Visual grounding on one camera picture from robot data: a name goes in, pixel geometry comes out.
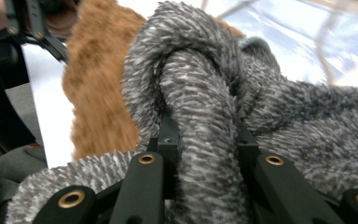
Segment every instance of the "knitted scarf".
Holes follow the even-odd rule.
[[[66,186],[99,192],[118,182],[166,113],[182,137],[178,197],[167,206],[167,223],[249,222],[236,153],[240,122],[261,150],[292,160],[321,192],[339,199],[358,189],[358,89],[287,80],[265,41],[239,40],[199,9],[161,3],[131,45],[122,83],[142,139],[135,152],[88,157],[28,177],[7,223],[31,223]]]

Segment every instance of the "brown faux fur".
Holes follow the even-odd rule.
[[[121,95],[127,50],[145,19],[113,0],[83,0],[81,19],[68,40],[69,62],[62,80],[76,119],[74,160],[113,150],[133,150],[139,131]],[[232,34],[243,36],[225,22]]]

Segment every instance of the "brass eyelet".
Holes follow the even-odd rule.
[[[86,194],[83,190],[75,189],[64,194],[58,201],[58,206],[61,208],[75,207],[86,198]]]
[[[283,159],[281,159],[277,156],[267,156],[266,161],[272,165],[283,165],[284,164]]]
[[[140,162],[141,164],[150,164],[150,163],[153,163],[155,160],[156,160],[156,158],[153,155],[146,154],[146,155],[143,155],[142,157],[140,157],[138,159],[138,162]]]

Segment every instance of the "black fabric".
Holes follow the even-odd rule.
[[[8,202],[20,182],[45,168],[48,165],[42,147],[19,147],[0,157],[0,224],[5,223]]]
[[[9,151],[35,142],[7,98],[5,89],[28,82],[21,46],[14,40],[0,42],[0,148]]]
[[[0,157],[0,178],[20,183],[29,174],[46,167],[45,151],[42,147],[20,147]]]

